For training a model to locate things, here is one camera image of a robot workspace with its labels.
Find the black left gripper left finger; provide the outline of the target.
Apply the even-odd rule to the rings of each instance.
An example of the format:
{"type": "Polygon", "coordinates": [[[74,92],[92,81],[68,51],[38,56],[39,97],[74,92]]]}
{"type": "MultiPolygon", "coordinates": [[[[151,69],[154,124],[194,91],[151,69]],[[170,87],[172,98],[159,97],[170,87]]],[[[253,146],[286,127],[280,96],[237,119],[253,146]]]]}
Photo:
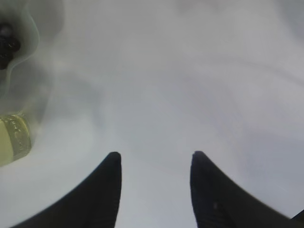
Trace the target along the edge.
{"type": "Polygon", "coordinates": [[[17,227],[113,228],[119,210],[121,188],[121,155],[111,152],[71,192],[17,227]]]}

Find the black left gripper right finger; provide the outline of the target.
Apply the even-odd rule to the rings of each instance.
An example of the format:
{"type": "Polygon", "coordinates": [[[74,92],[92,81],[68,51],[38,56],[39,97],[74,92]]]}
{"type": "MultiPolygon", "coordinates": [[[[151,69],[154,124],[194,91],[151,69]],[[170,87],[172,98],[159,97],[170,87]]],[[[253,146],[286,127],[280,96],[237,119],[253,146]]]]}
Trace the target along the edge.
{"type": "Polygon", "coordinates": [[[190,167],[193,212],[199,228],[302,228],[304,216],[290,219],[254,198],[202,151],[190,167]]]}

